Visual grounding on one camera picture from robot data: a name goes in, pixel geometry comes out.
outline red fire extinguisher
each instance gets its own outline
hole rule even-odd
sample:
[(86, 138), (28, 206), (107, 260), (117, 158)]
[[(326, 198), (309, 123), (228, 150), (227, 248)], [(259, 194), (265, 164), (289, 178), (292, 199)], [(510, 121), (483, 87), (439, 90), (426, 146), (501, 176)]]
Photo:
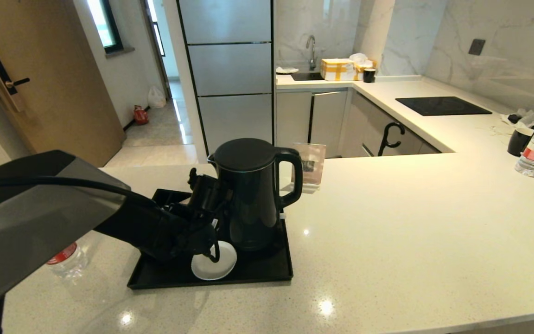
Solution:
[(138, 125), (144, 125), (150, 121), (148, 118), (148, 113), (138, 105), (136, 105), (133, 110), (133, 118)]

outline kettle handle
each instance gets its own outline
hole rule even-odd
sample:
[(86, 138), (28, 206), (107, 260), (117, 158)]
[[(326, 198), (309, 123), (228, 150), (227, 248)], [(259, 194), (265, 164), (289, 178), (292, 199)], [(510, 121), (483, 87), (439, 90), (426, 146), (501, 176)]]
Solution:
[(280, 196), (281, 209), (294, 203), (302, 195), (302, 159), (297, 150), (293, 148), (276, 148), (277, 169), (279, 175), (280, 162), (287, 161), (294, 166), (294, 190), (288, 195)]

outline tiled floor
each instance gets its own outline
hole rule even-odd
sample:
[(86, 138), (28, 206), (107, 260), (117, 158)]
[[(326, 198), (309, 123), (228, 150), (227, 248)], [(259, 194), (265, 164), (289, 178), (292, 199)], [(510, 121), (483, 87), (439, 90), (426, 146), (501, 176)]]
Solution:
[(123, 148), (105, 167), (189, 165), (197, 163), (180, 82), (171, 82), (172, 100), (150, 109), (150, 122), (127, 129)]

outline black cable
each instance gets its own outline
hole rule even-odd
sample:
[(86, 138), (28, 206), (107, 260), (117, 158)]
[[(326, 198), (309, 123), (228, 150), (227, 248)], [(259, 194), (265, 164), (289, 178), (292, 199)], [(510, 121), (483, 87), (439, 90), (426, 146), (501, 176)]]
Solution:
[(146, 196), (134, 193), (130, 190), (111, 186), (110, 184), (97, 182), (95, 180), (84, 180), (77, 178), (63, 177), (20, 177), (20, 178), (0, 178), (0, 187), (2, 186), (80, 186), (82, 188), (92, 188), (104, 190), (106, 192), (120, 194), (131, 199), (139, 201), (146, 206), (159, 207), (152, 199)]

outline kettle lid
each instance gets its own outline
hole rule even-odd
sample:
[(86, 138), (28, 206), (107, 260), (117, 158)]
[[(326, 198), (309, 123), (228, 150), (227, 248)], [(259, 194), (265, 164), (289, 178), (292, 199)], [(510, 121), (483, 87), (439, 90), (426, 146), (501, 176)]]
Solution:
[(261, 139), (234, 139), (221, 144), (214, 154), (214, 162), (233, 172), (252, 172), (267, 167), (275, 160), (277, 150)]

